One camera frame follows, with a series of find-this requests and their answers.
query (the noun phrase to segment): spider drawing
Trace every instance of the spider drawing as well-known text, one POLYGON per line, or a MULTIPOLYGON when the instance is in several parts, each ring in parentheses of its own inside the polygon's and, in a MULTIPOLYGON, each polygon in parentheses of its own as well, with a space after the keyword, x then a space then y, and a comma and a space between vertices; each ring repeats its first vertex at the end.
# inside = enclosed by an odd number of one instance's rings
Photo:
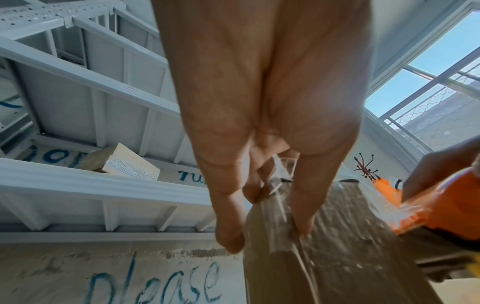
POLYGON ((368 177, 371 181, 380 179, 380 177, 375 174, 375 172, 378 172, 378 170, 372 171, 371 169, 368 169, 368 166, 374 161, 374 155, 373 154, 371 155, 371 161, 369 161, 368 164, 366 164, 366 165, 365 165, 364 157, 362 156, 362 154, 359 153, 359 155, 360 155, 360 158, 361 158, 361 163, 360 163, 358 158, 353 157, 354 160, 358 164, 356 166, 358 169, 355 169, 354 171, 361 171, 362 176, 364 178, 368 177))

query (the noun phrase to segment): hand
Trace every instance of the hand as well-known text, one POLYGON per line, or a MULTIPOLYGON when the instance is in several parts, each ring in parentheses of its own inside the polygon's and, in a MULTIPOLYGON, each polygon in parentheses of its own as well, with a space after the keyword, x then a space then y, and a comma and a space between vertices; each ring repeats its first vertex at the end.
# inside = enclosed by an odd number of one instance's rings
POLYGON ((467 167, 480 178, 480 136, 454 147, 425 155, 403 184, 401 201, 435 186, 467 167))
POLYGON ((257 171, 287 150, 299 153, 292 216, 308 234, 359 132, 372 58, 370 2, 152 4, 217 215, 217 241, 242 249, 242 188, 248 180, 245 194, 255 197, 257 171))

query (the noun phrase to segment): sky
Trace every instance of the sky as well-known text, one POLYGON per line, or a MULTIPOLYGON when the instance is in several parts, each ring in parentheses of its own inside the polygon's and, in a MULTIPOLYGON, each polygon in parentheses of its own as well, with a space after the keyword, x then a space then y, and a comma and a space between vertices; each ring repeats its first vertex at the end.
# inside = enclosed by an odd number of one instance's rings
MULTIPOLYGON (((410 65, 439 75, 480 46, 480 11, 472 12, 433 45, 415 58, 410 65)), ((406 70, 400 71, 386 84, 370 95, 365 106, 378 117, 424 86, 428 80, 406 70)), ((408 111, 426 97, 441 89, 436 85, 414 102, 400 110, 393 118, 408 111)))

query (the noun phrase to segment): window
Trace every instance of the window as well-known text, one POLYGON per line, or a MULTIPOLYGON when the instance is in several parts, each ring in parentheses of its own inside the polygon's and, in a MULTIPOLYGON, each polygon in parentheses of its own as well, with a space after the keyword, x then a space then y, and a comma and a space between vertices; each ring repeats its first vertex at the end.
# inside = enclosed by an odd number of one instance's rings
POLYGON ((370 95, 367 109, 424 152, 479 135, 478 29, 480 11, 473 11, 370 95))

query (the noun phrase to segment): wooden plank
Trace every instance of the wooden plank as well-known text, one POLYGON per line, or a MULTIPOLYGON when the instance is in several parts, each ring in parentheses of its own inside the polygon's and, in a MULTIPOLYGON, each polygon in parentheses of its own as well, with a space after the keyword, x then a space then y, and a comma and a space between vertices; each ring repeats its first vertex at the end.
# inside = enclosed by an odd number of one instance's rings
POLYGON ((249 304, 441 304, 399 239, 369 210, 357 182, 332 185, 310 237, 301 239, 286 203, 290 188, 282 183, 246 219, 249 304))

